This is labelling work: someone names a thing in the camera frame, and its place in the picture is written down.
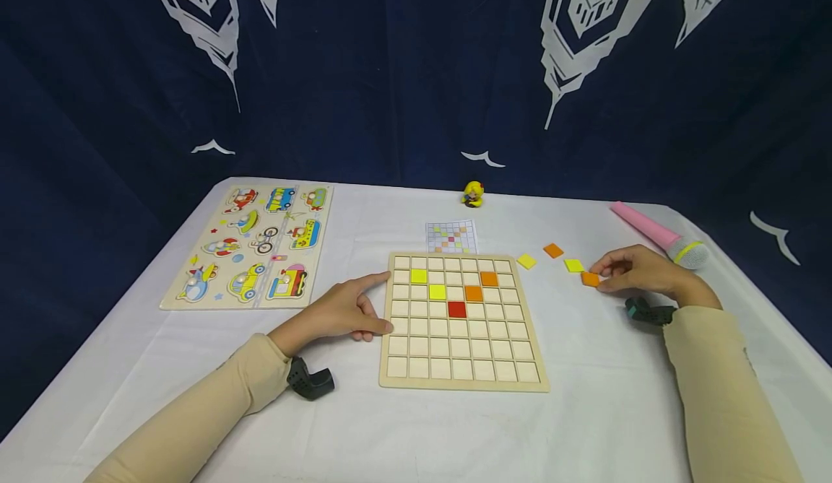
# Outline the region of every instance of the microphone head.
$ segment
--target microphone head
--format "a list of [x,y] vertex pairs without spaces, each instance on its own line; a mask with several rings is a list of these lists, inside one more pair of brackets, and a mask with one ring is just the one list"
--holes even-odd
[[667,256],[673,263],[684,266],[689,270],[701,269],[711,257],[711,252],[701,241],[691,241],[690,238],[682,236],[678,238],[668,249]]

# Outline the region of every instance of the yellow toy figure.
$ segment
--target yellow toy figure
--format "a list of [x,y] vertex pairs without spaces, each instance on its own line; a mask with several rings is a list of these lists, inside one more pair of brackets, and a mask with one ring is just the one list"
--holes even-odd
[[469,182],[467,186],[465,186],[465,192],[463,193],[463,203],[466,207],[477,208],[482,205],[482,195],[485,193],[485,188],[482,187],[482,183],[480,182]]

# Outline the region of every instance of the beige sleeve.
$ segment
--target beige sleeve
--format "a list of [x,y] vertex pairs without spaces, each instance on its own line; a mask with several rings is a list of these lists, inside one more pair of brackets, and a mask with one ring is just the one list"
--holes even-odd
[[240,418],[286,389],[288,359],[257,334],[119,445],[85,483],[187,483]]
[[732,314],[684,307],[664,327],[695,483],[803,482]]

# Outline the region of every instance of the hand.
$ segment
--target hand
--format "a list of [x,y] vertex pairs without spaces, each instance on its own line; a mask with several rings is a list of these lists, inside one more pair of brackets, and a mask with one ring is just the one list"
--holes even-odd
[[706,306],[722,309],[716,293],[701,277],[644,245],[608,252],[592,265],[590,271],[608,277],[598,286],[600,292],[640,288],[671,297],[680,308]]
[[383,271],[336,284],[323,297],[270,332],[269,338],[285,356],[294,357],[308,342],[323,336],[352,334],[354,340],[369,342],[373,334],[389,334],[393,324],[378,318],[373,303],[364,293],[389,277],[389,271]]

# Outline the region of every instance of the dark blue curtain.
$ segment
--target dark blue curtain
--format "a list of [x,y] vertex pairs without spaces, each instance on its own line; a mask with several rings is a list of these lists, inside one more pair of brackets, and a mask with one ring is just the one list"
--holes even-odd
[[229,175],[667,204],[832,358],[832,0],[210,1],[0,0],[0,434]]

